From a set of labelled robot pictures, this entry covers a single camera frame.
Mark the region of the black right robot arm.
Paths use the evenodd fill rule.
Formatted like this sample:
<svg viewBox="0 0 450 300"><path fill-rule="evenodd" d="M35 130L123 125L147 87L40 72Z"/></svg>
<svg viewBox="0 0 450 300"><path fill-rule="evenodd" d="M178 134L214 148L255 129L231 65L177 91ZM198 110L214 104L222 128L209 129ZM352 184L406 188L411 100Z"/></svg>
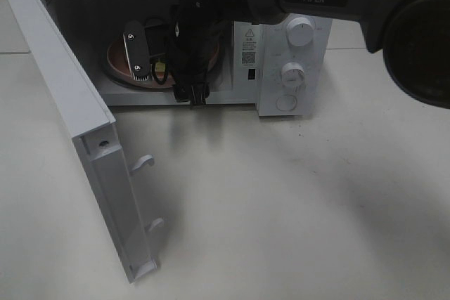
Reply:
<svg viewBox="0 0 450 300"><path fill-rule="evenodd" d="M153 61L163 59L175 99L204 105L208 65L229 23L276 25L293 13L357 22L366 49L382 51L404 93L449 106L449 0L179 0L159 44L139 22L126 25L125 59L137 81L153 77Z"/></svg>

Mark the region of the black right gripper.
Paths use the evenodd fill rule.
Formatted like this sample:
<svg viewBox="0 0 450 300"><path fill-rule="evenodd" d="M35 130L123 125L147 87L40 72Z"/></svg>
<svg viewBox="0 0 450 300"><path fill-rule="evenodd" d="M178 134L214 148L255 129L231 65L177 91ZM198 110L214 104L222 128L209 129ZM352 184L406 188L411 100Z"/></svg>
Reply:
<svg viewBox="0 0 450 300"><path fill-rule="evenodd" d="M233 21L252 21L248 0L178 0L168 24L124 27L123 40L131 77L148 81L150 59L160 58L174 78L178 103L204 106L210 96L207 72L223 31Z"/></svg>

